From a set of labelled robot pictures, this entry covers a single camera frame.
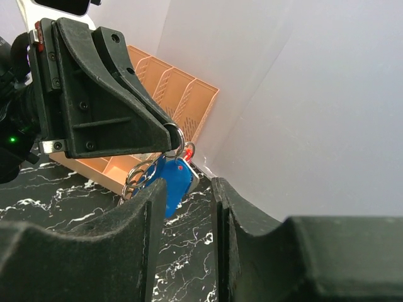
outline key ring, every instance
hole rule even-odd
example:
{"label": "key ring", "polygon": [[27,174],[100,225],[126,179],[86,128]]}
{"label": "key ring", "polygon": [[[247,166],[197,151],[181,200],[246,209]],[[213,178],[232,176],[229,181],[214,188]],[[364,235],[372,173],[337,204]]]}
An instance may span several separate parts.
{"label": "key ring", "polygon": [[185,143],[185,148],[187,147],[187,146],[191,146],[191,148],[192,148],[192,153],[191,153],[191,157],[188,159],[188,160],[191,160],[194,156],[195,156],[195,153],[196,153],[196,146],[195,146],[195,144],[194,143],[192,143],[192,142],[187,142],[187,143]]}
{"label": "key ring", "polygon": [[168,124],[165,124],[164,126],[174,126],[177,129],[178,133],[179,133],[179,136],[180,136],[180,139],[181,139],[181,144],[179,145],[179,148],[177,149],[176,154],[174,156],[165,154],[167,159],[177,159],[178,157],[181,156],[182,152],[184,151],[185,142],[184,142],[183,131],[175,123],[168,123]]}
{"label": "key ring", "polygon": [[[139,169],[139,170],[136,170],[136,171],[133,171],[133,169],[130,171],[130,173],[131,173],[131,178],[133,178],[133,177],[135,177],[137,174],[140,174],[140,173],[144,173],[144,170],[142,170],[142,169]],[[130,193],[130,194],[132,194],[133,193],[133,189],[130,191],[130,189],[131,189],[131,186],[133,186],[133,184],[135,184],[135,183],[137,183],[137,181],[127,181],[126,180],[126,183],[125,183],[125,185],[123,186],[123,188],[122,188],[122,196],[121,196],[121,200],[119,201],[119,205],[121,205],[122,203],[123,203],[123,201],[128,201],[128,198],[126,198],[126,195],[128,194],[128,193]]]}
{"label": "key ring", "polygon": [[[135,165],[133,167],[133,169],[130,170],[130,172],[127,174],[126,186],[128,186],[130,189],[136,189],[138,187],[141,187],[147,181],[149,181],[156,173],[157,166],[155,165],[155,163],[156,163],[156,160],[153,161],[153,160],[149,159],[149,160],[145,160],[145,161]],[[142,167],[143,165],[147,165],[147,164],[154,165],[154,170],[152,171],[152,173],[147,175],[141,182],[139,182],[139,183],[136,182],[136,184],[130,184],[133,177],[138,174],[137,171],[143,171],[143,173],[144,173],[144,170],[139,170],[139,168]]]}

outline blue key fob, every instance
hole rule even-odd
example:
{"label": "blue key fob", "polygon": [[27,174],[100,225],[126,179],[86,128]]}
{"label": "blue key fob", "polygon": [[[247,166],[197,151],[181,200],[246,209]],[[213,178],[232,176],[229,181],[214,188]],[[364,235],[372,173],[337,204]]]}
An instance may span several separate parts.
{"label": "blue key fob", "polygon": [[178,158],[165,163],[161,178],[166,180],[167,200],[165,218],[171,217],[192,182],[192,173],[184,160]]}

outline blue keychain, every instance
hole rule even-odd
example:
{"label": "blue keychain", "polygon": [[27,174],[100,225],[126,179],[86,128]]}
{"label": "blue keychain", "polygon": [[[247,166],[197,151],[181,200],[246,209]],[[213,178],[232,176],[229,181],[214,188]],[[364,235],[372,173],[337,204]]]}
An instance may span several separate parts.
{"label": "blue keychain", "polygon": [[[167,186],[165,218],[169,218],[174,214],[182,197],[189,191],[193,180],[193,173],[190,169],[190,166],[182,158],[166,161],[165,156],[160,156],[156,160],[155,166],[150,165],[139,179],[139,184],[141,184],[148,175],[154,173],[144,184],[144,187],[149,186],[158,178],[165,179]],[[139,189],[135,189],[132,196],[136,195]]]}
{"label": "blue keychain", "polygon": [[167,198],[165,218],[171,217],[182,197],[189,191],[192,173],[183,159],[171,160],[165,164],[161,178],[166,180]]}

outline orange plastic organizer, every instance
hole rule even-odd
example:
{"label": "orange plastic organizer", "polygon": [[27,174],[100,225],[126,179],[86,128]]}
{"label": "orange plastic organizer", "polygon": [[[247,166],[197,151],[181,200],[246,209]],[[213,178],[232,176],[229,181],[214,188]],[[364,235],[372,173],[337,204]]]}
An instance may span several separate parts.
{"label": "orange plastic organizer", "polygon": [[[149,94],[181,127],[186,141],[195,142],[219,90],[133,46],[127,49],[136,74]],[[50,158],[120,194],[131,168],[155,156],[137,154],[74,160],[61,152]]]}

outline black marble surface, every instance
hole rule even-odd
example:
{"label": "black marble surface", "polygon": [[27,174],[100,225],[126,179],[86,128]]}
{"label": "black marble surface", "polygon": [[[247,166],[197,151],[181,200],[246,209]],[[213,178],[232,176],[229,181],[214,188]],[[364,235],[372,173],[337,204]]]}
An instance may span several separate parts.
{"label": "black marble surface", "polygon": [[[153,301],[217,301],[210,181],[184,197],[165,221]],[[117,205],[119,197],[41,156],[25,164],[14,181],[0,185],[0,220],[30,221],[57,231],[89,221]]]}

